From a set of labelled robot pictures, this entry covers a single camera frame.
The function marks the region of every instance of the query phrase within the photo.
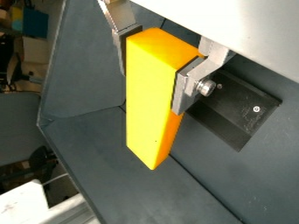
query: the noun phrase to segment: gray metal panel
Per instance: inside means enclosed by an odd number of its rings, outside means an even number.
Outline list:
[[[0,94],[0,166],[24,161],[48,145],[36,127],[37,94]]]
[[[144,27],[161,24],[149,10],[137,5],[133,10]],[[43,91],[44,116],[76,116],[121,105],[125,79],[112,42],[97,1],[67,0]]]
[[[101,221],[239,223],[171,158],[145,168],[125,146],[120,108],[60,119],[44,133]]]
[[[132,0],[236,53],[299,81],[299,1]]]
[[[242,152],[185,115],[172,155],[246,223],[298,223],[299,85],[240,56],[226,69],[283,104]]]

